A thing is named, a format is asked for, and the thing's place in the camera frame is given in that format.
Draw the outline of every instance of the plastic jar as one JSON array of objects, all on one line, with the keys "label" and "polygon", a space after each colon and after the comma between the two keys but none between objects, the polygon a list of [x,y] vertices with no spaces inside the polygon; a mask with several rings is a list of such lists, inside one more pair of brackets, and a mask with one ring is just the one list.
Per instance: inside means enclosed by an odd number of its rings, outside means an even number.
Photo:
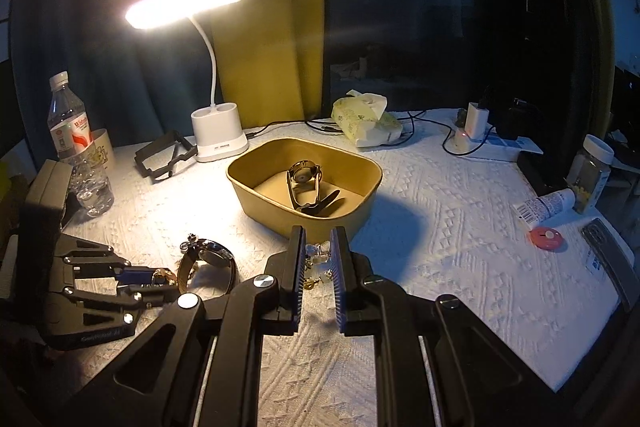
[{"label": "plastic jar", "polygon": [[613,161],[613,149],[588,134],[575,155],[566,182],[574,191],[574,210],[581,214],[592,209],[607,184]]}]

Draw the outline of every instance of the yellow box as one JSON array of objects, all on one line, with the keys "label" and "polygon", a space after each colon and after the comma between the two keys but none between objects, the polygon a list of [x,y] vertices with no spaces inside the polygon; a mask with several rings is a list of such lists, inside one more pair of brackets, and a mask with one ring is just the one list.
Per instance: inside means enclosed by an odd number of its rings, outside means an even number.
[{"label": "yellow box", "polygon": [[[340,194],[319,216],[293,209],[287,187],[287,169],[300,160],[322,167],[320,197],[336,188]],[[347,151],[299,138],[281,138],[264,143],[236,158],[226,169],[244,213],[265,227],[289,237],[291,227],[301,225],[308,243],[329,239],[333,227],[345,227],[353,237],[369,217],[373,199],[382,181],[382,169],[372,160]],[[313,199],[312,192],[305,196]]]}]

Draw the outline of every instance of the desk lamp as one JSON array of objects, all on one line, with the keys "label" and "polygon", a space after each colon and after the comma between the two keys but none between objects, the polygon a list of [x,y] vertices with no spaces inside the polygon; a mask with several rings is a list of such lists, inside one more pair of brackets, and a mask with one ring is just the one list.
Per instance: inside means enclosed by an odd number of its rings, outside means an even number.
[{"label": "desk lamp", "polygon": [[244,152],[249,143],[242,131],[235,103],[216,105],[216,57],[211,43],[196,19],[196,13],[239,0],[141,0],[133,4],[125,18],[134,28],[150,29],[187,18],[204,40],[211,56],[211,105],[191,113],[199,162],[210,162]]}]

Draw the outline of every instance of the barcode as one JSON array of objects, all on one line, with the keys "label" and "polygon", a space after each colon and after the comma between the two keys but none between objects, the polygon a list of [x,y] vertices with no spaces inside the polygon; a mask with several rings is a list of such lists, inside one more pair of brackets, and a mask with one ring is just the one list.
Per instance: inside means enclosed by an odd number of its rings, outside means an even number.
[{"label": "barcode", "polygon": [[533,223],[536,220],[536,216],[531,214],[530,210],[524,205],[518,207],[518,213],[527,223]]}]

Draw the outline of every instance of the red and white label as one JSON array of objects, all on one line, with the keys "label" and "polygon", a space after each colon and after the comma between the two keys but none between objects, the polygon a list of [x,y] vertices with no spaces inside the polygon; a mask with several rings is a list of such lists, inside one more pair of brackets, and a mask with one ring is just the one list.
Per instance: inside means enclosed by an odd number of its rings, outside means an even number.
[{"label": "red and white label", "polygon": [[85,112],[60,122],[50,132],[58,153],[73,150],[74,154],[79,154],[92,142],[89,119]]}]

